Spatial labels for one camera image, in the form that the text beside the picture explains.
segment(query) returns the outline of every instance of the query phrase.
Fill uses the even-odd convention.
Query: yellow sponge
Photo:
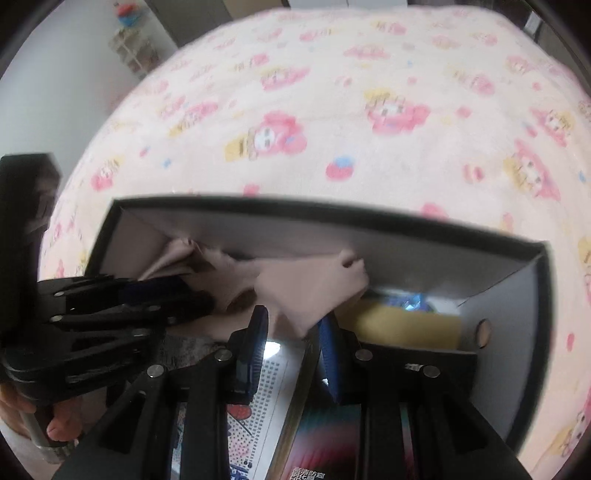
[[[408,348],[456,350],[460,317],[433,312],[408,312],[379,300],[362,299],[335,311],[339,326],[361,342]]]

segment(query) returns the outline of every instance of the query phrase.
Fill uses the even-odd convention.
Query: white wall
[[[176,47],[151,12],[145,33],[164,58]],[[0,156],[51,152],[70,175],[86,145],[138,79],[109,49],[113,0],[64,0],[0,79]]]

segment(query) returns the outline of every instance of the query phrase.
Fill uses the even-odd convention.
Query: bed
[[[576,77],[494,12],[272,10],[187,45],[121,103],[63,189],[40,276],[82,274],[130,196],[305,197],[547,242],[556,322],[518,454],[550,479],[591,420],[590,157]]]

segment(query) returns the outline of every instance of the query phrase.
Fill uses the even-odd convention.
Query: blue plastic wrapper
[[[390,307],[399,307],[409,312],[432,312],[422,293],[390,295],[384,297],[384,303]]]

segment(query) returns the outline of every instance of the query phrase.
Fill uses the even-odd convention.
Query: open box
[[[350,249],[372,288],[446,299],[462,320],[461,348],[476,351],[471,400],[519,451],[542,390],[552,328],[543,244],[400,213],[274,199],[151,197],[116,200],[86,275],[137,278],[173,238],[235,258],[303,257]],[[492,325],[479,349],[479,322]]]

